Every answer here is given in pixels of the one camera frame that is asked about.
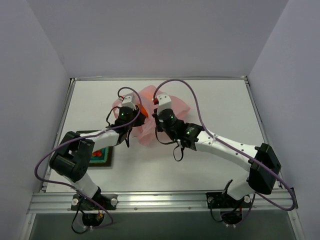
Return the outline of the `pink plastic bag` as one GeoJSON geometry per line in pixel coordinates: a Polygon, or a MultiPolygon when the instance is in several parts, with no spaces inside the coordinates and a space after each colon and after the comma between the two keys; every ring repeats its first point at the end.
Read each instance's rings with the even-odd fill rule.
{"type": "MultiPolygon", "coordinates": [[[[139,96],[141,97],[142,106],[146,109],[148,113],[148,118],[145,118],[144,124],[142,126],[134,127],[132,130],[132,137],[136,137],[141,145],[149,145],[155,138],[156,123],[152,114],[154,109],[157,107],[153,103],[153,94],[156,90],[154,85],[149,85],[139,91],[139,96]]],[[[178,119],[184,119],[188,112],[190,111],[190,106],[187,105],[182,99],[169,95],[171,99],[171,107],[178,119]]]]}

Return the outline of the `red orange fake fruit bunch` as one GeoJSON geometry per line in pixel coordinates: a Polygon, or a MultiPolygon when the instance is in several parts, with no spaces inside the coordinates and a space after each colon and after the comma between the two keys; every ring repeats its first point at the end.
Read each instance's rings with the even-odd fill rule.
{"type": "Polygon", "coordinates": [[[102,151],[101,150],[97,150],[95,152],[92,153],[92,157],[97,157],[100,158],[102,156],[102,151]]]}

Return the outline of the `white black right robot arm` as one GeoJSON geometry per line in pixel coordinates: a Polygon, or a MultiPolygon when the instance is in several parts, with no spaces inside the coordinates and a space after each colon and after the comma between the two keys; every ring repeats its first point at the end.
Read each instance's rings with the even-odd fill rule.
{"type": "Polygon", "coordinates": [[[246,171],[240,179],[231,179],[227,183],[225,193],[232,199],[238,201],[253,193],[272,193],[281,164],[270,145],[262,143],[254,146],[224,137],[214,137],[202,126],[178,119],[171,108],[162,111],[155,109],[152,116],[156,123],[156,133],[166,133],[171,143],[177,144],[182,151],[191,149],[210,153],[246,171]]]}

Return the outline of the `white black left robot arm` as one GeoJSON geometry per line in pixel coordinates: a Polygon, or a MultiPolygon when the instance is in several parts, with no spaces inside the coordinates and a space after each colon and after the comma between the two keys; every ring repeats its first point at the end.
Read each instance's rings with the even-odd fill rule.
{"type": "Polygon", "coordinates": [[[59,148],[49,161],[51,169],[66,178],[71,186],[83,196],[99,202],[103,199],[101,189],[87,173],[92,153],[98,150],[115,147],[122,142],[129,145],[129,135],[134,127],[144,124],[146,116],[141,107],[121,106],[113,124],[105,130],[90,133],[69,131],[62,139],[59,148]]]}

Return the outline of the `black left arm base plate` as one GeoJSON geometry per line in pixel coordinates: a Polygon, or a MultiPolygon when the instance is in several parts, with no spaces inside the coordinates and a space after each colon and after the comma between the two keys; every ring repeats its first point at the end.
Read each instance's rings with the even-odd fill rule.
{"type": "MultiPolygon", "coordinates": [[[[116,210],[117,204],[118,204],[117,195],[114,195],[114,194],[102,195],[99,199],[96,199],[95,201],[108,211],[116,210]]],[[[74,194],[72,196],[70,210],[76,211],[80,202],[81,202],[81,205],[79,208],[80,210],[95,211],[100,209],[98,206],[96,206],[94,203],[90,202],[89,200],[84,199],[82,196],[78,194],[74,194]]]]}

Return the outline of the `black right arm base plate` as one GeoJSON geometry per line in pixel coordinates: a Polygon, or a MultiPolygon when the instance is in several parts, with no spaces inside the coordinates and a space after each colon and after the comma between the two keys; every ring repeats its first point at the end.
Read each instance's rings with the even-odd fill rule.
{"type": "Polygon", "coordinates": [[[207,207],[212,209],[248,208],[251,205],[251,198],[248,195],[240,200],[235,200],[221,191],[207,192],[206,200],[207,207]]]}

